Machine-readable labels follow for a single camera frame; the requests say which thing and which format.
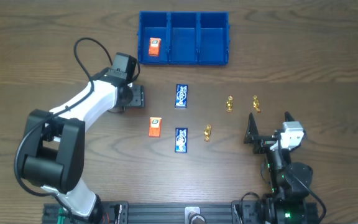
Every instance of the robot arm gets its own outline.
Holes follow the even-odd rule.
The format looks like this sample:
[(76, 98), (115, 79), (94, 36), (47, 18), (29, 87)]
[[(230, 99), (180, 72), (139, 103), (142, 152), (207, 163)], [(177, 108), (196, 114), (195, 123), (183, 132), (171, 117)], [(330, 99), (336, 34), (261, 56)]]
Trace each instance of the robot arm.
[[(71, 100), (49, 112), (34, 110), (27, 119), (25, 136), (28, 133), (30, 135), (17, 155), (20, 178), (53, 193), (76, 220), (99, 223), (102, 219), (103, 206), (100, 198), (90, 191), (81, 178), (85, 132), (105, 111), (116, 106), (131, 105), (131, 101), (135, 100), (132, 91), (134, 88), (142, 91), (142, 86), (129, 87), (137, 78), (137, 75), (133, 76), (136, 63), (137, 60), (130, 55), (117, 53), (112, 68), (96, 74), (86, 88)], [(144, 101), (143, 92), (135, 97), (136, 101)], [(47, 119), (79, 101), (81, 102), (74, 108)], [(32, 130), (45, 120), (47, 121), (43, 125)], [(56, 150), (44, 147), (44, 141), (56, 141), (60, 144)]]

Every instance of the wooden table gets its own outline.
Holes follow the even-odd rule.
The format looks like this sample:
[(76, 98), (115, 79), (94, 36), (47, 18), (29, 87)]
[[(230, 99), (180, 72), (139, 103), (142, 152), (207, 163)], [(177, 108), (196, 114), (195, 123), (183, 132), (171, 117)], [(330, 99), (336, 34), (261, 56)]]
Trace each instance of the wooden table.
[[(264, 157), (242, 143), (258, 95), (260, 133), (280, 128), (285, 111), (307, 130), (292, 159), (313, 168), (324, 222), (358, 222), (358, 1), (22, 0), (0, 1), (0, 223), (40, 223), (43, 203), (53, 202), (25, 193), (12, 165), (27, 115), (85, 87), (75, 40), (94, 37), (113, 55), (136, 57), (143, 10), (229, 11), (229, 64), (142, 65), (146, 108), (105, 113), (86, 134), (83, 178), (91, 190), (129, 202), (230, 202), (270, 192), (259, 173)], [(78, 51), (91, 73), (108, 66), (95, 44)], [(186, 110), (173, 107), (177, 83), (189, 84)], [(148, 137), (151, 116), (162, 117), (158, 139)], [(211, 142), (204, 142), (208, 123)], [(187, 154), (174, 153), (179, 126), (189, 129)]]

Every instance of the blue plastic container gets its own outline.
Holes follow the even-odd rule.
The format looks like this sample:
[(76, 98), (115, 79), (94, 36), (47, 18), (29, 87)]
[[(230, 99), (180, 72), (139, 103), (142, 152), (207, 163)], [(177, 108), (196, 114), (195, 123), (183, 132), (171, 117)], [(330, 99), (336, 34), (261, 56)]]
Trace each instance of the blue plastic container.
[[(138, 36), (143, 64), (225, 65), (229, 60), (227, 12), (141, 11)], [(149, 56), (151, 37), (161, 39), (159, 57)]]

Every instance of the orange tic tac box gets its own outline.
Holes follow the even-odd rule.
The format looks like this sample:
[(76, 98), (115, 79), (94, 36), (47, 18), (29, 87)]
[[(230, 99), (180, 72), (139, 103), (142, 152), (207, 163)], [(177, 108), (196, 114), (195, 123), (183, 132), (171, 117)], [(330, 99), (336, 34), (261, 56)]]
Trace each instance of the orange tic tac box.
[(149, 136), (160, 137), (161, 134), (161, 118), (150, 118)]
[(150, 38), (149, 56), (158, 57), (160, 55), (161, 39)]

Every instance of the blue package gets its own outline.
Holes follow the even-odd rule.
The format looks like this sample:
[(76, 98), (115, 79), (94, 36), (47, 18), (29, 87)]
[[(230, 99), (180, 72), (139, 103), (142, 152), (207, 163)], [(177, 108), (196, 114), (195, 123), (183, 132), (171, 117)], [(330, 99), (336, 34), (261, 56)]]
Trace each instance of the blue package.
[(177, 84), (176, 108), (187, 108), (187, 88), (186, 84)]
[(175, 152), (187, 152), (187, 128), (176, 128)]

